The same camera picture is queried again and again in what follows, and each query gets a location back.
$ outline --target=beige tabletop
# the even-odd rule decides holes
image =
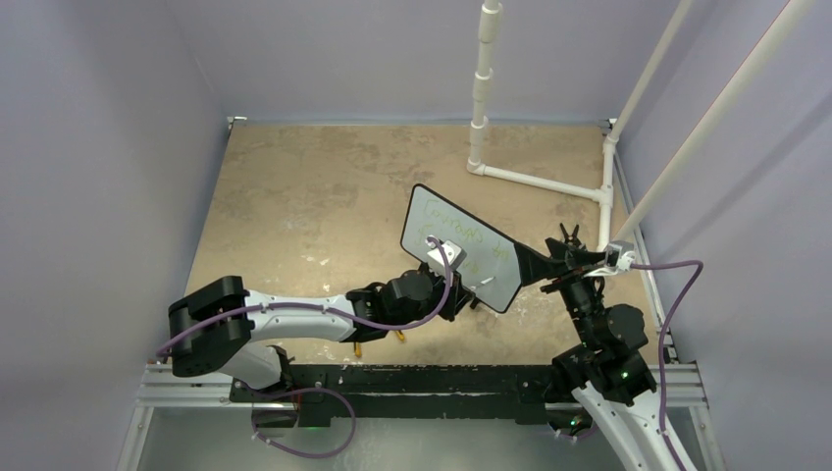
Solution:
[[[465,126],[236,126],[188,281],[225,275],[273,295],[321,297],[385,283],[418,261],[399,246],[410,190],[424,183],[505,234],[546,253],[559,223],[598,240],[598,205],[465,170]],[[598,187],[600,130],[491,127],[484,160],[508,170]],[[616,194],[612,231],[626,213]],[[657,359],[650,304],[637,273],[607,280],[606,305],[645,313],[648,363]],[[362,344],[274,340],[301,363],[545,364],[578,343],[558,294],[524,288],[505,314],[465,308]]]

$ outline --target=gray wall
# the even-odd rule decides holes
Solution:
[[[638,198],[785,2],[719,3],[624,132]],[[701,258],[673,332],[702,369],[731,469],[830,469],[832,3],[816,2],[642,224],[655,261]],[[687,273],[659,274],[667,303]]]
[[[224,117],[162,0],[7,0],[0,64],[0,467],[113,469]]]
[[[482,0],[170,0],[231,115],[470,120]],[[506,0],[489,116],[617,116],[672,14],[663,0]]]

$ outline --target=cable connector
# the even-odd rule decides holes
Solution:
[[[606,246],[604,252],[606,253],[604,258],[606,266],[592,270],[587,274],[588,277],[611,277],[626,273],[636,261],[636,249],[633,242],[613,240]]]

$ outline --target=whiteboard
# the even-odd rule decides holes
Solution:
[[[457,269],[462,284],[473,288],[475,296],[494,311],[503,313],[508,309],[520,290],[513,239],[430,188],[416,184],[410,193],[401,248],[427,262],[427,236],[450,240],[462,247],[468,254]],[[494,279],[482,285],[491,277]]]

